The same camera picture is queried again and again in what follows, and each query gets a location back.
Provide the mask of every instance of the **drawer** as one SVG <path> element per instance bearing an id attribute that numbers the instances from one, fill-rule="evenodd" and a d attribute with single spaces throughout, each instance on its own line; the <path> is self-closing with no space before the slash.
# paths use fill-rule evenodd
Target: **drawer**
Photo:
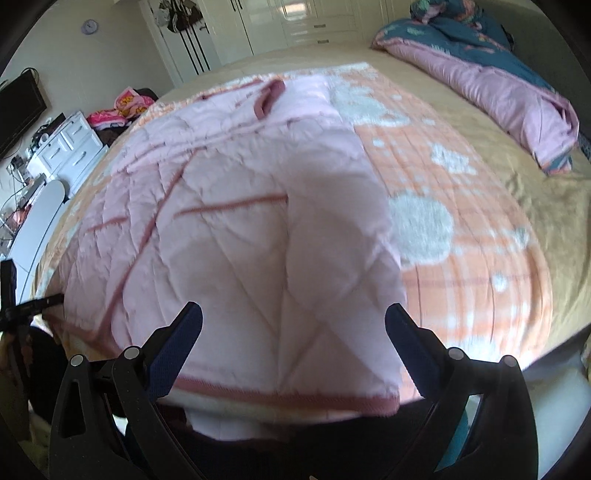
<path id="1" fill-rule="evenodd" d="M 46 164 L 47 169 L 53 172 L 72 154 L 72 148 L 61 135 L 56 135 L 49 143 L 41 147 L 37 156 Z"/>
<path id="2" fill-rule="evenodd" d="M 99 154 L 95 155 L 92 161 L 82 171 L 80 176 L 74 181 L 72 185 L 70 185 L 70 198 L 72 198 L 76 193 L 78 193 L 78 190 L 80 190 L 80 188 L 84 185 L 86 179 L 90 176 L 92 171 L 96 168 L 96 166 L 99 164 L 99 162 L 102 160 L 102 158 L 106 155 L 108 151 L 109 148 L 106 145 L 104 145 L 103 148 L 100 150 Z"/>
<path id="3" fill-rule="evenodd" d="M 296 22 L 284 22 L 283 30 L 286 37 L 299 35 L 316 35 L 331 32 L 344 32 L 357 30 L 355 17 L 324 17 L 324 18 L 306 18 Z"/>
<path id="4" fill-rule="evenodd" d="M 339 42 L 348 42 L 359 40 L 359 32 L 357 31 L 350 31 L 350 32 L 334 32 L 334 33 L 327 33 L 327 34 L 318 34 L 318 35 L 300 35 L 296 37 L 287 37 L 287 43 L 290 47 L 295 47 L 297 45 L 313 45 L 313 44 L 330 44 L 330 43 L 339 43 Z"/>
<path id="5" fill-rule="evenodd" d="M 103 144 L 96 135 L 89 136 L 54 176 L 65 181 L 69 187 L 74 186 L 80 174 L 102 148 Z"/>
<path id="6" fill-rule="evenodd" d="M 72 150 L 77 149 L 91 133 L 92 129 L 83 115 L 75 115 L 61 130 L 61 134 Z"/>

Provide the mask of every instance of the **wall clock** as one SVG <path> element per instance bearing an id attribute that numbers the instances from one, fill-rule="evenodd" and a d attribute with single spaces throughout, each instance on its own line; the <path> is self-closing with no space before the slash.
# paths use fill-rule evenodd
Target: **wall clock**
<path id="1" fill-rule="evenodd" d="M 82 25 L 82 33 L 84 35 L 92 35 L 99 29 L 99 24 L 96 20 L 86 20 Z"/>

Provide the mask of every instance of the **white wardrobe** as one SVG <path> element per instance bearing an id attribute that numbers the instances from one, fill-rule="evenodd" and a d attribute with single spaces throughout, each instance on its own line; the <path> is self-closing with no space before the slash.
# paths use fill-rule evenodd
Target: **white wardrobe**
<path id="1" fill-rule="evenodd" d="M 194 1 L 204 18 L 182 34 L 156 26 L 154 12 L 160 0 L 140 1 L 158 51 L 177 87 L 209 70 L 271 50 L 345 41 L 369 46 L 381 27 L 408 15 L 410 3 L 410 0 Z"/>
<path id="2" fill-rule="evenodd" d="M 199 0 L 222 64 L 296 45 L 364 41 L 394 0 Z"/>

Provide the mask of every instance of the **quilted pattern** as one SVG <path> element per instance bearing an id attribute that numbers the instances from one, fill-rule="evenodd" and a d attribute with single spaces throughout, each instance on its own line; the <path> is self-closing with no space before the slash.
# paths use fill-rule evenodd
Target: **quilted pattern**
<path id="1" fill-rule="evenodd" d="M 388 193 L 325 77 L 285 86 L 262 119 L 258 83 L 136 130 L 48 291 L 65 286 L 69 328 L 113 353 L 200 304 L 181 371 L 198 393 L 390 414 L 384 312 L 405 295 Z"/>

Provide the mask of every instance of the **drawer knob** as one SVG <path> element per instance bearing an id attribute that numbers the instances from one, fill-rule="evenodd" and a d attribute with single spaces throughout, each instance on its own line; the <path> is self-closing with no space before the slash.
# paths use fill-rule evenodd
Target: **drawer knob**
<path id="1" fill-rule="evenodd" d="M 82 152 L 82 155 L 80 155 L 80 158 L 72 164 L 72 167 L 75 167 L 76 165 L 78 165 L 85 156 L 86 156 L 86 152 Z"/>

